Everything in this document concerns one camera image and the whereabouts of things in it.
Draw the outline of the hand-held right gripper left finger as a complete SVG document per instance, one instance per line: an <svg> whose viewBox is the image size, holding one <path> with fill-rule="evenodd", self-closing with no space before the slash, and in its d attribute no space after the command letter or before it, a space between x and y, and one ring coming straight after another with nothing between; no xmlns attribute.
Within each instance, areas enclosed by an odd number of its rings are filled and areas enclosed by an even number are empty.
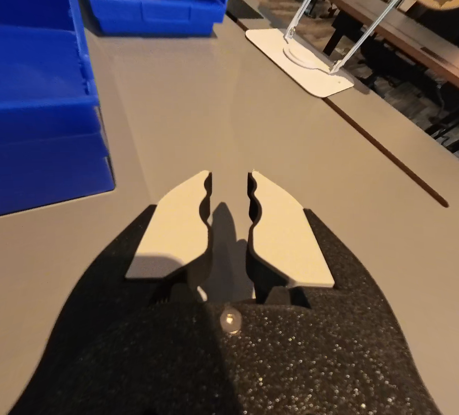
<svg viewBox="0 0 459 415"><path fill-rule="evenodd" d="M158 202L135 251L127 280L206 280L212 268L213 233L208 223L212 173L204 170Z"/></svg>

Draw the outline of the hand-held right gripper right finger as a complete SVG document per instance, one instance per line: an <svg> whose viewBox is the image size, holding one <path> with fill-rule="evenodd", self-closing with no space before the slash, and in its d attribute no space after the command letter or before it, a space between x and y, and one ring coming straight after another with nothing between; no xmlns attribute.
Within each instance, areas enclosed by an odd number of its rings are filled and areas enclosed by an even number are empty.
<svg viewBox="0 0 459 415"><path fill-rule="evenodd" d="M333 288L335 280L302 205L266 176L248 175L248 249L254 285Z"/></svg>

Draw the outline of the white desk lamp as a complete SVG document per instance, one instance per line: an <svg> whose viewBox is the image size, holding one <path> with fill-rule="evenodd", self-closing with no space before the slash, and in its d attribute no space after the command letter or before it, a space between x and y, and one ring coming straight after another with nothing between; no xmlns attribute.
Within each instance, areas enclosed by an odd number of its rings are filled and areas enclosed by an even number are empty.
<svg viewBox="0 0 459 415"><path fill-rule="evenodd" d="M334 64L329 64L295 39L296 27L311 1L302 2L285 33L275 28L248 29L246 38L304 90L315 97L326 98L354 86L341 68L402 0L391 0L345 57Z"/></svg>

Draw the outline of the black office chair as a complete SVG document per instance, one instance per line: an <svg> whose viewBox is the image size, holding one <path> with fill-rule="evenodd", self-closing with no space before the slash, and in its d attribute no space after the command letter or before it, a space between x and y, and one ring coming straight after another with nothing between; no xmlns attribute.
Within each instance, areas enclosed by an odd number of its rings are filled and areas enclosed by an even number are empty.
<svg viewBox="0 0 459 415"><path fill-rule="evenodd" d="M360 52L364 63L371 69L367 78L359 78L368 88L375 91L376 79L379 77L392 78L400 83L414 85L428 99L440 104L441 92L437 82L426 74L426 66L416 61L407 61L376 39L367 39L360 47Z"/></svg>

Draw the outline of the brown wooden table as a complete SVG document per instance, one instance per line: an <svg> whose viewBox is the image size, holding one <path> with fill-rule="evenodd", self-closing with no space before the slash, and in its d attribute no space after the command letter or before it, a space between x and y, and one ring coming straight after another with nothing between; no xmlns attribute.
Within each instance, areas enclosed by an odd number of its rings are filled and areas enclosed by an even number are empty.
<svg viewBox="0 0 459 415"><path fill-rule="evenodd" d="M382 0L329 0L339 10L368 26L387 7ZM459 87L459 49L404 13L393 9L375 32L410 58Z"/></svg>

